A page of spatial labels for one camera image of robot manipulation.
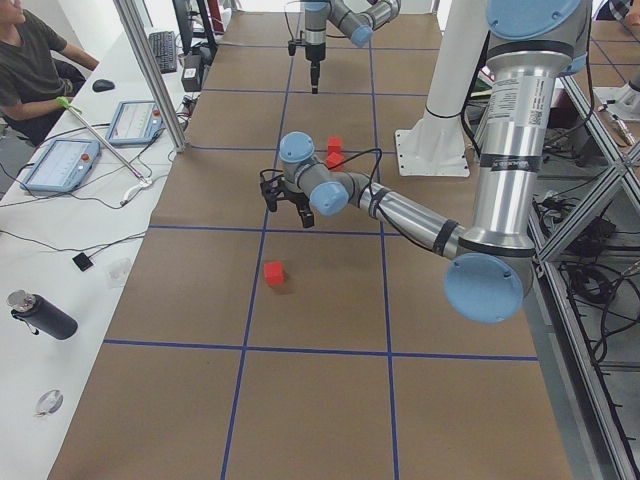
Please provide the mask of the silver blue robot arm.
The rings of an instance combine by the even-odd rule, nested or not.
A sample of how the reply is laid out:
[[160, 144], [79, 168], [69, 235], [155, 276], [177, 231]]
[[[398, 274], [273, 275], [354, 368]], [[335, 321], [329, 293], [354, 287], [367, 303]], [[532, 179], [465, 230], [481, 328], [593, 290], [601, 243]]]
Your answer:
[[459, 173], [466, 164], [464, 108], [480, 68], [494, 82], [481, 121], [472, 223], [463, 227], [378, 183], [336, 172], [311, 137], [285, 135], [282, 171], [261, 184], [270, 211], [292, 202], [305, 227], [347, 206], [387, 223], [415, 245], [450, 260], [445, 295], [464, 317], [496, 323], [517, 313], [531, 288], [535, 247], [527, 234], [558, 78], [588, 59], [588, 1], [456, 1], [422, 118], [396, 132], [402, 175]]
[[401, 2], [396, 0], [369, 1], [369, 8], [356, 12], [344, 1], [303, 2], [304, 29], [298, 38], [289, 42], [289, 54], [302, 46], [305, 58], [310, 63], [311, 93], [319, 91], [321, 62], [326, 58], [327, 23], [337, 28], [353, 45], [364, 47], [373, 33], [394, 20], [401, 10]]

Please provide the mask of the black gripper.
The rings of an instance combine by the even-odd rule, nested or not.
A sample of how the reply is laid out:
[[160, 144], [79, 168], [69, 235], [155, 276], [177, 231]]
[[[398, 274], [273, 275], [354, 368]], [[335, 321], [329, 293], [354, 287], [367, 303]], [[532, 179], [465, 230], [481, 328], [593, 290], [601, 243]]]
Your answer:
[[311, 93], [318, 94], [321, 62], [325, 60], [325, 44], [310, 44], [305, 46], [306, 59], [310, 62]]
[[275, 195], [268, 195], [266, 197], [268, 210], [277, 211], [279, 200], [289, 201], [296, 206], [303, 228], [312, 228], [315, 225], [315, 216], [311, 210], [309, 198], [304, 192], [294, 192], [285, 184], [280, 184], [278, 198]]

